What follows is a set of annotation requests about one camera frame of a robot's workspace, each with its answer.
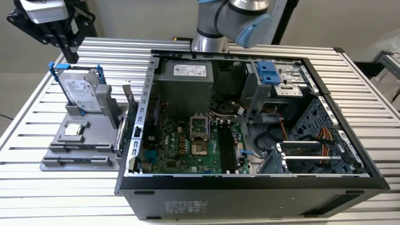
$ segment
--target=aluminum extrusion table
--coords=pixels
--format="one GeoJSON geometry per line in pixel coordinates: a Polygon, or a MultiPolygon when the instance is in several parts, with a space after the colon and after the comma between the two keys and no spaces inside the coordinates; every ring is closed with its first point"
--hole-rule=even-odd
{"type": "MultiPolygon", "coordinates": [[[[130,82],[138,99],[150,49],[189,51],[185,41],[86,38],[79,66],[103,67],[111,96],[130,82]]],[[[345,53],[333,48],[258,45],[229,52],[309,58],[342,114],[390,186],[390,191],[330,218],[295,220],[138,221],[122,197],[113,196],[117,172],[41,172],[39,160],[65,115],[66,99],[46,73],[0,138],[0,224],[400,224],[400,115],[345,53]]]]}

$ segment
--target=small component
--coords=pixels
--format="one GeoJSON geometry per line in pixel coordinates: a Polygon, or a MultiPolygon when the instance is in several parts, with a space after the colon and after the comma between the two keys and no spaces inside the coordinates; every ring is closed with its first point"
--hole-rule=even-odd
{"type": "Polygon", "coordinates": [[[271,91],[275,97],[302,97],[301,90],[297,86],[274,85],[271,91]]]}
{"type": "Polygon", "coordinates": [[[63,131],[63,135],[78,136],[81,132],[82,125],[77,123],[67,123],[63,131]]]}
{"type": "Polygon", "coordinates": [[[191,155],[205,156],[206,151],[206,141],[191,141],[191,155]]]}
{"type": "Polygon", "coordinates": [[[237,150],[242,150],[242,144],[237,143],[237,150]]]}
{"type": "Polygon", "coordinates": [[[166,167],[175,167],[175,162],[174,161],[166,162],[166,167]]]}

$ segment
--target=gray floor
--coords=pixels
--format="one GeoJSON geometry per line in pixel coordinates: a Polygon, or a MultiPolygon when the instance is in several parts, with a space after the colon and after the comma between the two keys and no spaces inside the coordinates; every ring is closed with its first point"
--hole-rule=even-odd
{"type": "MultiPolygon", "coordinates": [[[[37,87],[43,73],[0,73],[0,113],[14,117],[37,87]]],[[[0,117],[0,136],[10,120],[0,117]]]]}

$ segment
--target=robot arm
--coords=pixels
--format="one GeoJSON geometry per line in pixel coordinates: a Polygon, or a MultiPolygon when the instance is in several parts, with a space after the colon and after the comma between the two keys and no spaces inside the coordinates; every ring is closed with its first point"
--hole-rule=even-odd
{"type": "MultiPolygon", "coordinates": [[[[79,7],[81,0],[13,0],[6,20],[42,44],[62,51],[75,63],[77,47],[95,17],[79,7]]],[[[267,0],[198,0],[194,52],[227,52],[227,39],[245,48],[258,44],[269,29],[267,0]]]]}
{"type": "Polygon", "coordinates": [[[226,53],[226,38],[243,48],[257,45],[271,22],[267,6],[267,0],[198,0],[191,51],[226,53]]]}
{"type": "Polygon", "coordinates": [[[69,63],[75,63],[77,47],[95,17],[78,8],[79,0],[13,0],[15,9],[6,16],[21,31],[43,45],[62,51],[69,63]]]}

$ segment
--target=wire bundle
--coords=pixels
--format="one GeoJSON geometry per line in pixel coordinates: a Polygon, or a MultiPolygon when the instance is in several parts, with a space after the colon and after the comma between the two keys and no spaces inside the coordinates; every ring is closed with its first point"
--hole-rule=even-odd
{"type": "MultiPolygon", "coordinates": [[[[319,134],[318,134],[317,138],[333,141],[331,133],[330,133],[330,131],[325,127],[322,127],[319,129],[319,134]]],[[[322,153],[321,153],[321,156],[329,156],[329,148],[323,144],[322,144],[322,153]]]]}

